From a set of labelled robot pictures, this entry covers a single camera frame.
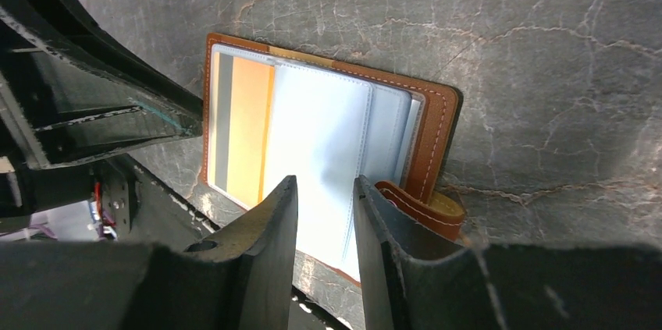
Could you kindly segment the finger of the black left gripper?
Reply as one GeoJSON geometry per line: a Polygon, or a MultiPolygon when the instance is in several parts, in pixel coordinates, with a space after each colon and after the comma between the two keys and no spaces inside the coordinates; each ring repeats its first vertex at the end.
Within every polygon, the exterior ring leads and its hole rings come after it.
{"type": "Polygon", "coordinates": [[[198,137],[202,101],[103,31],[79,0],[1,0],[2,141],[33,170],[198,137]]]}

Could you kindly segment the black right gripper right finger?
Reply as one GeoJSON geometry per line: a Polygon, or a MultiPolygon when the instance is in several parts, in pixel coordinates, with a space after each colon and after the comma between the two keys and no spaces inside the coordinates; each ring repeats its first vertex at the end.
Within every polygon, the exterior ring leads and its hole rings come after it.
{"type": "Polygon", "coordinates": [[[354,181],[368,329],[658,329],[661,252],[641,243],[463,247],[354,181]]]}

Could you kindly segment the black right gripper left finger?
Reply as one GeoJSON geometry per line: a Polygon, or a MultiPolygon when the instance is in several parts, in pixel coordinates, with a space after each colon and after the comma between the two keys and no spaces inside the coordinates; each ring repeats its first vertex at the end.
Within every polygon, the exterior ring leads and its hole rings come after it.
{"type": "Polygon", "coordinates": [[[4,329],[285,329],[297,179],[178,252],[155,243],[1,245],[4,329]]]}

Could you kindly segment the brown leather card holder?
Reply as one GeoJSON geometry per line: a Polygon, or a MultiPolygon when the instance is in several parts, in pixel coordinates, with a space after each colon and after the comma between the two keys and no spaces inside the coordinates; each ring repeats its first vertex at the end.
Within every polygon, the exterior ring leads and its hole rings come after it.
{"type": "Polygon", "coordinates": [[[436,192],[435,186],[461,110],[459,90],[226,34],[209,34],[201,178],[239,206],[208,182],[214,165],[210,153],[215,150],[211,143],[215,53],[275,68],[262,201],[284,177],[296,177],[296,248],[300,252],[354,281],[360,279],[353,216],[353,182],[359,176],[431,230],[450,240],[458,237],[464,208],[436,192]]]}

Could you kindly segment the gold credit card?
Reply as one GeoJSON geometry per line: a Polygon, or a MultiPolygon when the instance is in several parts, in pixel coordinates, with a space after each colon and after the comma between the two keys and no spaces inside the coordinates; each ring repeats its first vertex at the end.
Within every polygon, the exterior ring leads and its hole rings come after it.
{"type": "Polygon", "coordinates": [[[215,53],[208,182],[244,208],[262,201],[275,68],[215,53]]]}

